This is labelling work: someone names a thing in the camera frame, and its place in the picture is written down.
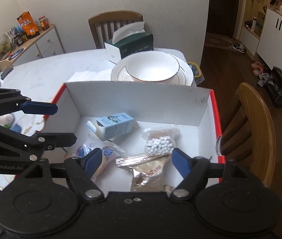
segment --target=white cardboard box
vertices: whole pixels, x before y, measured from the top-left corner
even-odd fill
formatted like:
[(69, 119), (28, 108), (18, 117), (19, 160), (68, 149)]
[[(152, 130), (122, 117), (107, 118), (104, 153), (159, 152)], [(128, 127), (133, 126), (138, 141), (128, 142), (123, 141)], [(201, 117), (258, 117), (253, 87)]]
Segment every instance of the white cardboard box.
[[(76, 150), (91, 134), (87, 120), (125, 112), (138, 121), (140, 128), (114, 139), (125, 148), (125, 156), (143, 153), (145, 128), (176, 124), (180, 135), (176, 145), (191, 157), (203, 156), (217, 163), (217, 138), (221, 136), (220, 119), (214, 91), (184, 85), (142, 82), (83, 81), (63, 84), (53, 103), (58, 112), (46, 119), (42, 132), (74, 132), (77, 142), (67, 150)], [(46, 151), (43, 158), (50, 163), (64, 161), (65, 152), (56, 148)], [(164, 184), (176, 187), (181, 175), (169, 161), (164, 167)], [(55, 182), (66, 185), (63, 180)], [(215, 184), (218, 179), (210, 179)], [(99, 176), (97, 185), (108, 191), (130, 191), (132, 174), (111, 163)]]

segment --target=slipper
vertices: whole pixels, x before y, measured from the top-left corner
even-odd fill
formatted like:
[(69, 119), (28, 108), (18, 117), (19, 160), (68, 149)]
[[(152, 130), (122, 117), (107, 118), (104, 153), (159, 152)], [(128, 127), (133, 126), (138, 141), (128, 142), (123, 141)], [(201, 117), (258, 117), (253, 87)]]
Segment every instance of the slipper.
[(253, 74), (256, 76), (259, 76), (260, 74), (263, 73), (263, 68), (261, 66), (255, 66), (253, 70)]
[(256, 61), (254, 63), (251, 64), (251, 67), (255, 68), (255, 67), (261, 67), (261, 68), (264, 68), (263, 67), (263, 64), (260, 62), (260, 61)]

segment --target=doorway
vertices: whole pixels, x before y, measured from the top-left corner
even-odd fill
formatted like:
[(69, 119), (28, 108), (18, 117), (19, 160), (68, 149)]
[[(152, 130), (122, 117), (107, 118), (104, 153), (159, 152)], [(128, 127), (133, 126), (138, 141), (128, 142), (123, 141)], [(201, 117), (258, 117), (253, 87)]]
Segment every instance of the doorway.
[(232, 38), (238, 6), (239, 0), (210, 0), (206, 32)]

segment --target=rug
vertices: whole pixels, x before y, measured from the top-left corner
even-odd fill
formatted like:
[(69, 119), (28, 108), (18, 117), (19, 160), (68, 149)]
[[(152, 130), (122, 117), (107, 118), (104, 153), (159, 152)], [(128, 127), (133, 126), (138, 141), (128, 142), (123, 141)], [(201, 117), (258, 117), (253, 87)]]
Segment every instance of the rug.
[(217, 48), (236, 51), (232, 48), (233, 44), (234, 44), (234, 40), (231, 39), (230, 37), (219, 35), (219, 34), (213, 34), (213, 33), (205, 34), (204, 46), (217, 47)]

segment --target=orange snack bag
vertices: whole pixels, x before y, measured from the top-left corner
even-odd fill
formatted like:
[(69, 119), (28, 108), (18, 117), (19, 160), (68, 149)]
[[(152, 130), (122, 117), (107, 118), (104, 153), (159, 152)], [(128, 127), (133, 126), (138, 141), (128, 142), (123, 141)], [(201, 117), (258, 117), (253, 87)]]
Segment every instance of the orange snack bag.
[(39, 29), (29, 12), (22, 13), (17, 18), (17, 20), (29, 38), (33, 38), (40, 35)]

